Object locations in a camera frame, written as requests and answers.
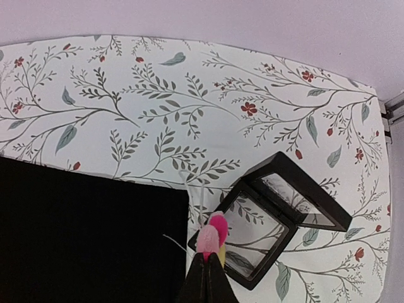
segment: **red flower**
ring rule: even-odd
[[[356,156],[355,156],[355,158],[358,159],[357,162],[361,161],[361,160],[364,158],[364,152],[363,152],[363,150],[357,148],[357,149],[356,149]]]
[[[22,58],[22,57],[19,57],[18,59],[15,59],[15,61],[14,61],[14,67],[15,68],[17,68],[18,66],[21,66],[21,65],[23,65],[23,62],[24,62],[24,58]]]
[[[76,162],[74,165],[73,165],[73,170],[78,170],[79,168],[80,168],[80,162]]]
[[[241,110],[243,112],[247,112],[247,115],[250,117],[257,112],[255,104],[250,104],[249,102],[246,102],[246,104],[241,105]]]
[[[17,104],[14,104],[13,113],[17,115],[18,111],[20,111],[20,109],[22,109],[22,108],[23,108],[23,105],[22,105],[21,102],[18,102]]]
[[[356,261],[359,262],[359,259],[362,259],[365,256],[365,252],[363,248],[358,248],[358,250],[355,253],[355,259]]]
[[[307,80],[308,82],[311,82],[314,79],[314,75],[310,73],[309,71],[304,71],[302,72],[303,79]]]
[[[301,152],[300,150],[296,150],[295,154],[296,154],[296,157],[297,157],[299,160],[302,160],[302,159],[303,159],[303,155],[302,155],[302,152]]]

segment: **pink object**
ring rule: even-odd
[[[207,262],[211,253],[219,253],[219,234],[212,225],[205,225],[196,239],[196,252],[203,253],[203,258]]]
[[[225,243],[227,234],[229,232],[229,225],[224,217],[223,212],[216,211],[212,213],[208,224],[214,226],[217,229],[219,233],[219,247],[221,247]]]

